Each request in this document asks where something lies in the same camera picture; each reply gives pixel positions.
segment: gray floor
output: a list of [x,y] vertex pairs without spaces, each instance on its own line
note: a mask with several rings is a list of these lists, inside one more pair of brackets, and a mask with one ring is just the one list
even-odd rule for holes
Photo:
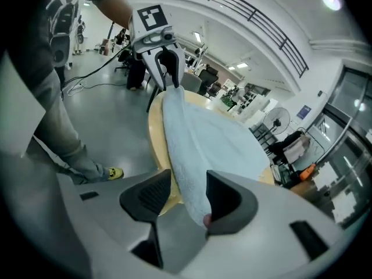
[[[74,56],[66,80],[84,76],[108,59],[95,52]],[[116,66],[120,64],[114,60],[86,78],[85,85],[125,84],[125,70],[114,72]],[[147,90],[136,92],[112,85],[77,91],[67,96],[64,90],[64,103],[90,156],[106,166],[123,168],[126,177],[156,170],[147,135],[146,107],[152,83]],[[184,205],[177,205],[158,218],[158,233],[164,269],[171,273],[178,273],[205,243],[205,230],[191,220]]]

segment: blue poster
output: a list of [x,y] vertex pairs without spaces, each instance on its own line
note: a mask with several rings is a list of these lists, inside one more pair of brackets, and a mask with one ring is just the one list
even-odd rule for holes
[[298,112],[297,116],[303,120],[310,111],[311,108],[309,108],[307,105],[304,105],[303,108]]

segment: ceiling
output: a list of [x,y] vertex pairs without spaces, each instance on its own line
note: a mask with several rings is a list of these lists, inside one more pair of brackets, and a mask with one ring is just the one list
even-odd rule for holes
[[[207,54],[219,64],[236,67],[245,62],[250,68],[236,68],[234,72],[250,83],[271,90],[275,87],[289,88],[277,68],[255,46],[232,29],[199,13],[167,5],[162,8],[179,37],[192,45],[201,46],[205,43],[208,46]],[[196,40],[195,31],[201,35],[201,44]]]
[[365,41],[352,15],[344,7],[330,10],[322,0],[275,0],[300,25],[310,40]]

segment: orange object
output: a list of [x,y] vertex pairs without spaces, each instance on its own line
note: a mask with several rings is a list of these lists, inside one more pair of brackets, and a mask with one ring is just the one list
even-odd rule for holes
[[311,164],[306,170],[300,174],[301,181],[305,181],[314,171],[316,164]]

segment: desk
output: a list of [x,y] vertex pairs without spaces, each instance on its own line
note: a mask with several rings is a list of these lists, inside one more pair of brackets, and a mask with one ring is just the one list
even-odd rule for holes
[[[170,158],[168,154],[167,142],[165,139],[164,126],[163,126],[163,97],[165,92],[161,92],[152,102],[149,116],[148,116],[148,135],[150,139],[151,149],[155,158],[156,165],[159,170],[170,169],[171,170],[171,190],[170,196],[167,203],[165,204],[160,214],[166,213],[169,209],[178,203],[182,203],[180,190],[174,178],[174,174],[171,168]],[[221,113],[231,119],[233,117],[227,112],[222,112],[218,109],[214,103],[204,96],[196,93],[185,91],[185,100],[187,102],[196,104],[205,109],[214,110],[215,112]],[[271,173],[270,166],[268,166],[260,176],[260,182],[274,185],[274,177]]]

